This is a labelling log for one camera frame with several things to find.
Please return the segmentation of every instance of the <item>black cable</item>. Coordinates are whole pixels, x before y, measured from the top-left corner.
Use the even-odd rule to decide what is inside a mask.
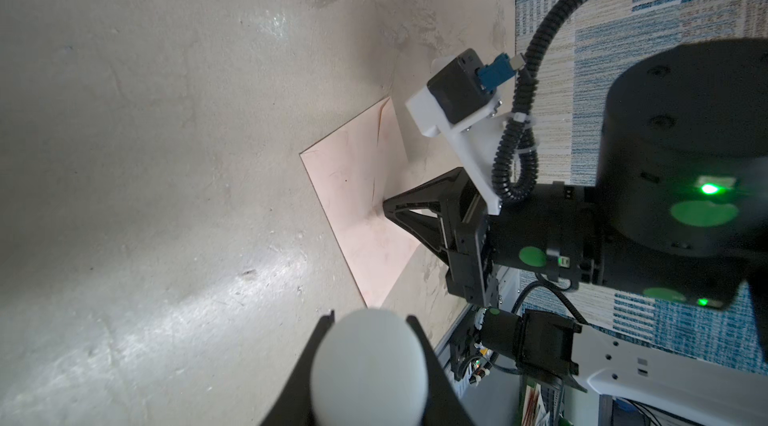
[[[499,370],[502,373],[507,373],[507,374],[523,374],[523,372],[520,371],[517,368],[506,368],[505,366],[499,366],[497,364],[494,364],[493,367],[494,367],[494,369],[497,369],[497,370]]]
[[[526,65],[517,75],[512,101],[513,117],[515,114],[527,115],[531,113],[538,86],[536,76],[539,67],[542,66],[544,54],[566,19],[570,18],[573,12],[586,1],[559,0],[536,29],[536,33],[525,51]],[[525,129],[524,122],[516,121],[514,118],[507,122],[502,139],[498,143],[491,174],[493,190],[504,204],[525,200],[536,186],[538,156],[535,150],[519,154],[520,176],[517,181],[512,181],[512,162],[515,150],[526,150],[532,148],[534,144],[533,131],[531,128]]]
[[[561,291],[561,292],[570,292],[570,291],[576,291],[576,286],[574,285],[574,282],[573,282],[573,281],[571,281],[570,279],[568,279],[568,280],[567,280],[567,281],[568,281],[568,286],[566,286],[566,287],[564,287],[564,288],[563,288],[563,287],[561,287],[561,286],[560,286],[559,284],[557,284],[556,282],[552,282],[552,281],[550,281],[549,279],[546,279],[546,278],[544,277],[544,275],[543,275],[543,274],[541,274],[540,272],[537,272],[537,273],[536,273],[536,279],[538,279],[538,280],[539,280],[539,281],[541,281],[541,282],[548,282],[548,283],[549,283],[549,284],[551,284],[553,287],[555,287],[555,288],[556,288],[558,291]]]
[[[475,359],[485,359],[485,356],[482,354],[473,354],[472,356],[469,356],[464,361],[462,361],[458,365],[458,370],[461,372],[462,377],[464,377],[464,374],[467,373],[467,368],[472,364]]]
[[[650,417],[647,414],[644,414],[637,407],[635,407],[635,409],[638,410],[638,412],[640,413],[640,416],[643,419],[643,426],[654,426],[653,421],[650,420]]]
[[[580,322],[582,325],[588,325],[589,322],[587,319],[581,315],[581,313],[576,309],[576,306],[573,305],[570,299],[566,298],[565,295],[557,290],[554,286],[551,284],[548,284],[549,282],[540,282],[540,281],[533,281],[531,284],[526,286],[521,292],[520,296],[518,296],[518,300],[514,302],[514,306],[512,306],[512,314],[517,314],[518,310],[520,309],[520,306],[523,304],[523,301],[525,298],[536,288],[543,287],[546,289],[549,289],[552,291],[552,294],[558,297],[561,303],[563,303],[563,306],[565,306],[568,311],[571,313],[571,315],[574,317],[574,319],[577,322]]]
[[[497,352],[493,352],[493,354],[491,354],[491,358],[488,360],[488,369],[493,370],[494,368],[496,368],[500,372],[507,373],[507,374],[523,374],[523,372],[520,371],[519,369],[516,369],[516,368],[514,368],[514,369],[513,368],[506,368],[504,366],[496,365],[496,361],[497,360],[498,360],[498,353]]]
[[[651,424],[656,423],[657,426],[661,426],[661,421],[659,421],[659,419],[656,417],[656,414],[654,414],[647,405],[639,402],[634,402],[631,399],[626,399],[626,398],[622,398],[622,399],[628,402],[629,404],[632,404],[633,406],[635,406],[636,409],[640,412],[640,414],[648,418]]]

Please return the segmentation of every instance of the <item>pink paper sheet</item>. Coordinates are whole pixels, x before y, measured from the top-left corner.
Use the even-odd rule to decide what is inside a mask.
[[[418,246],[382,211],[384,198],[407,189],[392,100],[371,106],[301,159],[363,300],[380,306]]]

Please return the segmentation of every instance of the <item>white ball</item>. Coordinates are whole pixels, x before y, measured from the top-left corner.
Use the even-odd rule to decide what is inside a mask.
[[[427,391],[416,334],[383,309],[342,318],[322,339],[312,364],[312,411],[322,426],[415,426]]]

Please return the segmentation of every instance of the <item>concrete floor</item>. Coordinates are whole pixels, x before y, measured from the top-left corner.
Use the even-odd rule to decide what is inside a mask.
[[[316,318],[362,306],[299,152],[514,49],[514,0],[0,0],[0,424],[257,423]],[[439,340],[420,249],[388,298]]]

